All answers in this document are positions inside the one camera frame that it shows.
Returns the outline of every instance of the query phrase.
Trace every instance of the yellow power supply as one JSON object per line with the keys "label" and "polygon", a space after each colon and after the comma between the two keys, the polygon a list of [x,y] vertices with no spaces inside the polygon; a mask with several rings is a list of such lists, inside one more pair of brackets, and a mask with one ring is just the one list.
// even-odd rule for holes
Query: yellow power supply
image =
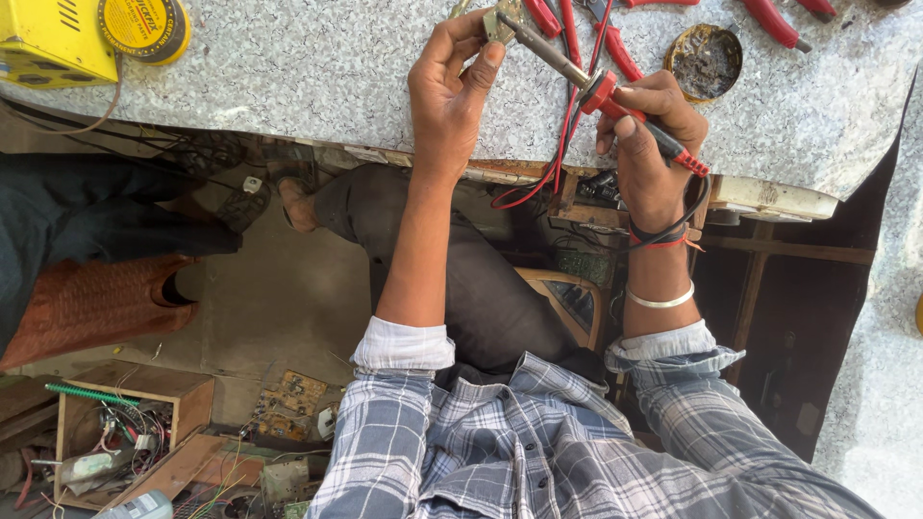
{"label": "yellow power supply", "polygon": [[115,83],[99,0],[0,0],[0,78],[33,89]]}

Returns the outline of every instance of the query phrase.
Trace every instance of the speckled workbench surface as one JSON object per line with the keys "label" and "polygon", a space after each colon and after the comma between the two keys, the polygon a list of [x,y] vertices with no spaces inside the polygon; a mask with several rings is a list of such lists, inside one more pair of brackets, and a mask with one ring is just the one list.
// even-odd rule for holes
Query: speckled workbench surface
{"label": "speckled workbench surface", "polygon": [[[180,127],[225,128],[412,151],[406,74],[432,27],[455,0],[184,0],[192,23],[186,53],[163,67],[128,62],[113,117]],[[741,22],[737,85],[701,105],[712,124],[702,157],[721,175],[752,176],[844,199],[887,151],[921,53],[923,2],[881,10],[870,0],[832,0],[829,25],[791,0],[775,0],[814,47],[785,49],[735,0],[697,6],[617,8],[611,17],[646,73],[696,23]],[[471,8],[490,5],[474,0]],[[592,15],[576,7],[585,63]],[[608,55],[604,63],[614,67]],[[113,87],[0,92],[100,115]],[[565,80],[521,45],[485,109],[476,159],[546,161],[557,145]],[[565,163],[603,166],[585,117]]]}
{"label": "speckled workbench surface", "polygon": [[914,323],[921,294],[923,80],[917,78],[865,306],[814,453],[814,466],[885,517],[923,517],[923,336]]}

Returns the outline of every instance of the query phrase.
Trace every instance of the concrete floor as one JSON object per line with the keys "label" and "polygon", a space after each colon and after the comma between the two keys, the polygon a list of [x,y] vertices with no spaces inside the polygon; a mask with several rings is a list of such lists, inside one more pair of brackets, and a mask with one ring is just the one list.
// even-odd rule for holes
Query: concrete floor
{"label": "concrete floor", "polygon": [[[106,123],[113,131],[144,131],[139,127]],[[81,134],[81,139],[133,155],[152,155],[123,139]],[[0,114],[0,151],[94,152],[62,137],[24,131]],[[350,165],[342,151],[325,149],[318,157]],[[239,184],[260,170],[242,165],[216,179]],[[193,194],[204,209],[214,211],[227,196],[224,187],[208,185]],[[457,204],[482,230],[494,238],[509,237],[509,216],[488,207],[483,187],[460,186]],[[183,269],[177,277],[184,295],[200,301],[196,319],[183,330],[147,336],[114,346],[101,346],[10,370],[35,376],[51,373],[68,377],[108,358],[146,362],[163,343],[154,366],[214,375],[216,391],[212,421],[243,424],[251,417],[267,368],[274,387],[282,373],[293,369],[308,377],[345,385],[353,379],[347,360],[370,317],[368,261],[361,247],[326,229],[303,235],[290,229],[274,197],[270,207],[244,234],[236,254],[205,258]]]}

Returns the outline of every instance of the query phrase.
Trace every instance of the green coiled cord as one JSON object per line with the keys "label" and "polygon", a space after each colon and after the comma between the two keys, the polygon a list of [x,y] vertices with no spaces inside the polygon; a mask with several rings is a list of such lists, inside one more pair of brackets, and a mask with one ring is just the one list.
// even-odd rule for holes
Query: green coiled cord
{"label": "green coiled cord", "polygon": [[62,392],[71,396],[83,396],[86,398],[92,398],[93,400],[102,400],[103,402],[109,404],[138,405],[141,402],[140,399],[132,398],[130,396],[118,396],[110,392],[88,390],[86,388],[79,388],[70,384],[60,384],[58,382],[48,382],[45,384],[45,389],[48,391]]}

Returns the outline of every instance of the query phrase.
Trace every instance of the soldering paste tin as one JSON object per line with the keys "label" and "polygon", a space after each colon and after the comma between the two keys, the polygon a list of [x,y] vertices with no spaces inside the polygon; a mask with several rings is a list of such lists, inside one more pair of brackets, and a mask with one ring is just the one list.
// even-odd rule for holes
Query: soldering paste tin
{"label": "soldering paste tin", "polygon": [[189,17],[179,0],[100,0],[102,35],[148,65],[176,61],[189,45]]}

